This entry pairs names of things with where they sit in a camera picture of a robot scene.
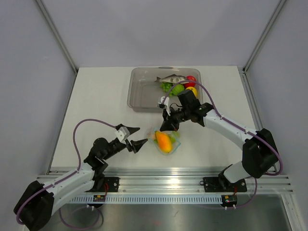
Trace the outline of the green toy pear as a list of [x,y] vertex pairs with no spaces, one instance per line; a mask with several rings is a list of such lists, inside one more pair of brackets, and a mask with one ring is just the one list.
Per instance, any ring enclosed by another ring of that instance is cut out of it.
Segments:
[[180,133],[178,131],[172,131],[169,134],[169,137],[170,137],[171,143],[178,142],[178,139],[180,138]]

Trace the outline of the orange yellow toy mango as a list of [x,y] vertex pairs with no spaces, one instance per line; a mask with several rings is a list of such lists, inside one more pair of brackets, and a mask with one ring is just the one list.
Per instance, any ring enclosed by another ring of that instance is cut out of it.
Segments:
[[172,151],[172,143],[170,137],[166,133],[156,131],[155,136],[158,143],[158,147],[162,152],[169,153]]

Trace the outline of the clear zip top bag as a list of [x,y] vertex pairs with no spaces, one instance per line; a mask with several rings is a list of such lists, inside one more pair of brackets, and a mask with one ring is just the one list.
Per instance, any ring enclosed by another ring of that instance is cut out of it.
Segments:
[[173,154],[181,145],[178,131],[160,131],[158,128],[150,128],[146,131],[145,137],[164,155]]

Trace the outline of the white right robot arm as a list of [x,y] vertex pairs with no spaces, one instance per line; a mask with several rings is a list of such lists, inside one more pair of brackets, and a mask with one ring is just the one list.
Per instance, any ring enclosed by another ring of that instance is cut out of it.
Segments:
[[190,90],[179,93],[178,99],[180,106],[174,109],[168,104],[168,97],[160,98],[158,106],[163,109],[160,131],[177,131],[181,122],[192,121],[218,132],[242,150],[241,161],[223,169],[217,176],[217,182],[212,184],[213,188],[229,191],[240,180],[266,175],[272,166],[281,161],[269,130],[242,127],[220,114],[214,105],[201,104]]

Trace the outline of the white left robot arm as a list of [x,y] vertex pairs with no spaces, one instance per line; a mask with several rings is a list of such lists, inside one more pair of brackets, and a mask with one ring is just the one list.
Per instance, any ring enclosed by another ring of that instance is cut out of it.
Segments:
[[106,190],[108,187],[103,173],[108,166],[106,160],[124,149],[137,153],[147,142],[147,139],[128,140],[139,128],[122,124],[114,128],[116,138],[112,141],[97,138],[88,156],[78,161],[76,169],[46,183],[38,180],[30,183],[13,210],[17,222],[31,231],[38,231],[57,210],[74,197],[83,192]]

